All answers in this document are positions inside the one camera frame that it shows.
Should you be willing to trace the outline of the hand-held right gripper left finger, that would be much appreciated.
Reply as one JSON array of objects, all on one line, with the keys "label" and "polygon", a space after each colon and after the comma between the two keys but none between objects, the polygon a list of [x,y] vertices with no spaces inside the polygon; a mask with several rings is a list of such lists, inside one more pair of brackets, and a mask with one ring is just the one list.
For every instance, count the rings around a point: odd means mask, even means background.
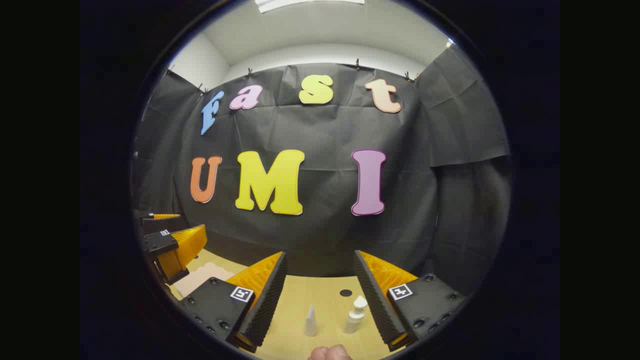
[{"label": "hand-held right gripper left finger", "polygon": [[286,253],[279,251],[227,280],[209,276],[180,305],[208,337],[255,353],[269,331],[287,269]]}]

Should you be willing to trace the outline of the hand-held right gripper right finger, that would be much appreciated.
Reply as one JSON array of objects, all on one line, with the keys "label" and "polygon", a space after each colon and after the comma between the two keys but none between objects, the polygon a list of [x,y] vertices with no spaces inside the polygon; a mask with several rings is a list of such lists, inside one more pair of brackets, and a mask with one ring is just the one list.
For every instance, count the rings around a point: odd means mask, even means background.
[{"label": "hand-held right gripper right finger", "polygon": [[434,273],[415,276],[361,250],[354,251],[354,273],[391,352],[433,337],[467,301]]}]

